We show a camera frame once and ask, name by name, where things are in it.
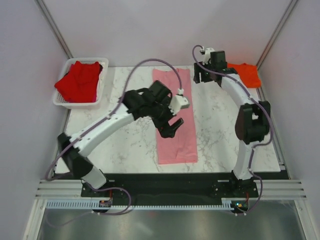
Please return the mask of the pink t shirt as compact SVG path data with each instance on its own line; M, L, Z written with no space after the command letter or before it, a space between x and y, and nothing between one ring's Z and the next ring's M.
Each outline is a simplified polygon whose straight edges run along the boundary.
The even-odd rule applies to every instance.
M198 161L191 74L189 69L177 68L176 71L181 78L183 95L187 97L190 106L179 111L177 116L169 121L171 125L179 118L184 121L173 138L163 138L156 132L157 156L160 165L196 163Z

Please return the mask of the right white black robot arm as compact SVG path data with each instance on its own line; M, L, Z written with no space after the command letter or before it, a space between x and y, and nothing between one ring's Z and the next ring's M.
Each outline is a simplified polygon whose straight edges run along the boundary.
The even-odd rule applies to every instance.
M228 67L224 51L200 47L203 56L201 62L196 61L194 67L194 82L217 83L238 108L234 126L235 135L239 140L239 148L235 167L231 171L229 181L224 182L223 188L230 196L245 198L259 195L252 170L254 152L257 147L269 145L264 142L266 135L273 135L268 101L256 100L244 85L237 71Z

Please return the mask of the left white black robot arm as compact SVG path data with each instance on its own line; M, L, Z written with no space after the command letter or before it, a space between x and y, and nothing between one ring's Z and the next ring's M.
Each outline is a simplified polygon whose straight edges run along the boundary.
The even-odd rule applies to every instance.
M73 135L61 133L57 137L60 157L73 177L88 184L99 197L104 197L109 193L110 185L104 173L88 159L90 153L119 129L145 117L152 120L162 138L173 138L184 121L182 118L173 124L169 121L189 106L183 89L173 95L158 80L148 88L126 91L117 107L105 116Z

